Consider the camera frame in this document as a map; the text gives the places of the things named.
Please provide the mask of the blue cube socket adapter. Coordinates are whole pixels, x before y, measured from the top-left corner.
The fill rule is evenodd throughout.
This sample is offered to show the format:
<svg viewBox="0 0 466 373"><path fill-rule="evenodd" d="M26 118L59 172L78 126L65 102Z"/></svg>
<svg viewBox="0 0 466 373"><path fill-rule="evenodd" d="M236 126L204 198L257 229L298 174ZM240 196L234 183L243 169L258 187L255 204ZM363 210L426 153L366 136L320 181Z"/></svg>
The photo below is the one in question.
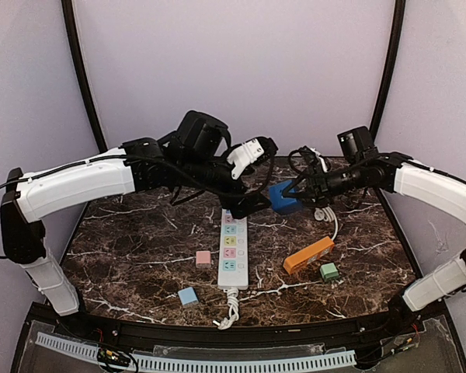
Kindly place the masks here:
<svg viewBox="0 0 466 373"><path fill-rule="evenodd" d="M271 208L277 214L293 214L303 209L303 205L298 199L283 196L283 190L288 187L290 183L290 180L286 180L269 187Z"/></svg>

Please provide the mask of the white multicolour power strip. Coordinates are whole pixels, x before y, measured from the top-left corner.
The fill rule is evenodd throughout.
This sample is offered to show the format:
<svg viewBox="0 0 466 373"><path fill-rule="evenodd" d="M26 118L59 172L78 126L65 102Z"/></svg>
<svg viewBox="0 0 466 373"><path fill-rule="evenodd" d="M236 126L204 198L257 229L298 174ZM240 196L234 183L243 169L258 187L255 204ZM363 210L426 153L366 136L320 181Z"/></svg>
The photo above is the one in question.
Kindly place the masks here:
<svg viewBox="0 0 466 373"><path fill-rule="evenodd" d="M234 219L229 210L223 209L219 244L217 286L223 290L246 290L249 286L247 218Z"/></svg>

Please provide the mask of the pink plug adapter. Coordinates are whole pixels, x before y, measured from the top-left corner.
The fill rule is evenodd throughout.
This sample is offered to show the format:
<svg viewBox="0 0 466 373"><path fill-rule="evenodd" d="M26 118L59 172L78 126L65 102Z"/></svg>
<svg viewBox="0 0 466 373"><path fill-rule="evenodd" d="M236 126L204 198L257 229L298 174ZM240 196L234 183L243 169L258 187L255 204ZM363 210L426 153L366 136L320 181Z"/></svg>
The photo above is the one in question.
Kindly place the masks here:
<svg viewBox="0 0 466 373"><path fill-rule="evenodd" d="M196 268L199 268L199 269L211 268L212 266L211 251L209 250L197 251L195 265L196 265Z"/></svg>

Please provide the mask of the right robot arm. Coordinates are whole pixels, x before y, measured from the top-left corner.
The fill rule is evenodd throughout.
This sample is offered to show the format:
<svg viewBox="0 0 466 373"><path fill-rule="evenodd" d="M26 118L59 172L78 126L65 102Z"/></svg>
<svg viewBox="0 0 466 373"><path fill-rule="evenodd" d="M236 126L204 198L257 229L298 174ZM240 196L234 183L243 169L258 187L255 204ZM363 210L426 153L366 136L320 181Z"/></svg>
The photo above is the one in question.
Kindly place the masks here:
<svg viewBox="0 0 466 373"><path fill-rule="evenodd" d="M324 172L318 159L284 187L283 196L307 207L326 207L333 197L375 187L423 202L466 225L466 182L398 152L367 155L346 168ZM466 288L466 248L397 295L398 306L419 312Z"/></svg>

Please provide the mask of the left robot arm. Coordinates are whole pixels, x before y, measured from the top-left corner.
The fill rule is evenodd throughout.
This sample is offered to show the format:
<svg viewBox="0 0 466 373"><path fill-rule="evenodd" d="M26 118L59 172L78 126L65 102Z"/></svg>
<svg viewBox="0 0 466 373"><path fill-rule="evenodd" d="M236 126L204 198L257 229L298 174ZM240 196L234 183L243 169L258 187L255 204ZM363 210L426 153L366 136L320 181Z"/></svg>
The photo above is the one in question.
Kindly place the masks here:
<svg viewBox="0 0 466 373"><path fill-rule="evenodd" d="M140 193L161 187L178 194L182 187L216 195L235 218L269 207L262 191L249 190L242 176L253 166L273 163L277 146L259 136L228 145L216 155L216 141L186 146L177 134L127 141L100 155L37 173L9 172L0 186L1 260L21 266L59 316L82 310L75 286L44 244L42 219L50 214L102 197Z"/></svg>

